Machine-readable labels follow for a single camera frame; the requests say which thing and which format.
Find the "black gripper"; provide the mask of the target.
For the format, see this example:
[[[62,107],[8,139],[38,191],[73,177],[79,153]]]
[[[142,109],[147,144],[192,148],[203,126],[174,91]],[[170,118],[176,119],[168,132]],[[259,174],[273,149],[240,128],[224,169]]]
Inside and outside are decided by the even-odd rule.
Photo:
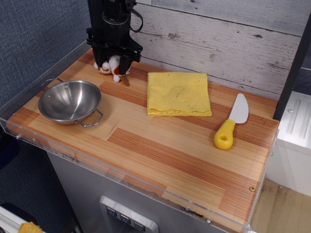
[[[141,14],[137,11],[126,13],[122,21],[113,21],[107,19],[102,14],[104,21],[104,29],[93,36],[98,38],[98,42],[94,42],[93,55],[98,68],[103,66],[103,63],[108,61],[108,57],[119,55],[120,57],[120,74],[125,75],[130,69],[133,61],[139,62],[141,59],[142,46],[134,41],[130,36],[130,31],[135,33],[140,32],[143,25],[137,30],[131,27],[131,16],[134,14],[140,20],[143,20]]]

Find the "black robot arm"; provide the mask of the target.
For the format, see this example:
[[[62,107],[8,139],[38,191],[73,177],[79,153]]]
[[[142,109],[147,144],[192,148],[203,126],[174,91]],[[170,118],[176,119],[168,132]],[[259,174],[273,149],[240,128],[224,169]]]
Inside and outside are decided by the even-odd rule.
[[[91,27],[87,28],[86,42],[93,48],[97,65],[112,55],[120,59],[120,73],[126,74],[133,61],[139,62],[143,47],[134,41],[130,31],[138,33],[131,27],[131,15],[134,14],[143,20],[142,16],[133,8],[134,0],[89,0],[88,9]]]

